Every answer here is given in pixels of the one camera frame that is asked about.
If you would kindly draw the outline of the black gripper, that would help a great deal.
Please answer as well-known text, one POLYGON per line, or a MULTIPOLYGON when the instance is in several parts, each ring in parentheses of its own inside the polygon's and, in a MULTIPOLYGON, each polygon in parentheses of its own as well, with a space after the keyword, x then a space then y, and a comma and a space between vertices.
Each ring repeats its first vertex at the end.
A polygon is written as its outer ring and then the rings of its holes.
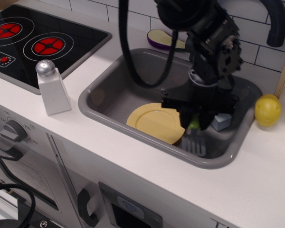
POLYGON ((199 86, 191 80, 169 88, 161 93, 161 105, 176 109, 180 113, 180 124, 187 128, 192 114, 199 113, 201 130, 206 130, 216 113, 233 113, 239 97, 230 91, 219 89, 218 85, 199 86))

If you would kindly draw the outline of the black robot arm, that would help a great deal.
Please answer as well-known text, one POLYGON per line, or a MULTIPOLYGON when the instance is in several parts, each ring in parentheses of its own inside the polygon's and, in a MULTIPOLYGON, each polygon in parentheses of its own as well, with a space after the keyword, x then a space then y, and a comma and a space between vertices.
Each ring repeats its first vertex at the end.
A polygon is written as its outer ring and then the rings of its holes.
POLYGON ((238 27, 215 0, 159 0, 160 20, 173 31, 184 31, 191 66, 186 82, 162 92, 162 106, 176 109, 187 128, 194 116, 205 130, 219 113, 232 114, 233 73, 240 69, 238 27))

